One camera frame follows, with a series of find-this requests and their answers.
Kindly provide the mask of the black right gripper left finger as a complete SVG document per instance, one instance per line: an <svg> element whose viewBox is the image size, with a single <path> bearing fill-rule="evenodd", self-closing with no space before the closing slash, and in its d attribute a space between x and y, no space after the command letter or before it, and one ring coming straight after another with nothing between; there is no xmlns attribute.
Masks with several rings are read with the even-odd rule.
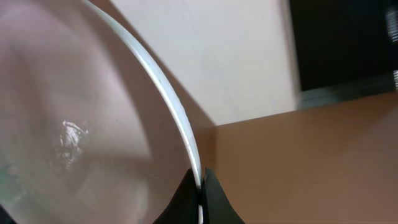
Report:
<svg viewBox="0 0 398 224"><path fill-rule="evenodd" d="M154 224L198 224L199 204L193 171L187 170L170 203Z"/></svg>

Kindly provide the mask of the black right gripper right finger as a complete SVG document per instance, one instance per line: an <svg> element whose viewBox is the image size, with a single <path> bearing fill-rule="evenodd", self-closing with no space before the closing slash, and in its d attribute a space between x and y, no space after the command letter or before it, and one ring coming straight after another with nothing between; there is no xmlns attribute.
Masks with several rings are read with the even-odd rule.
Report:
<svg viewBox="0 0 398 224"><path fill-rule="evenodd" d="M204 224L244 224L211 169L205 169L201 186Z"/></svg>

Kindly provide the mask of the white plate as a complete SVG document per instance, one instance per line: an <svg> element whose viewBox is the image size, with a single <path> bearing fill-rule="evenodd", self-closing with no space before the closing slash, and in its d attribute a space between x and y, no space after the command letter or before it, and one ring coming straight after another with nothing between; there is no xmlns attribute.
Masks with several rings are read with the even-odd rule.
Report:
<svg viewBox="0 0 398 224"><path fill-rule="evenodd" d="M16 223L152 223L193 131L147 50L88 1L1 2L1 207Z"/></svg>

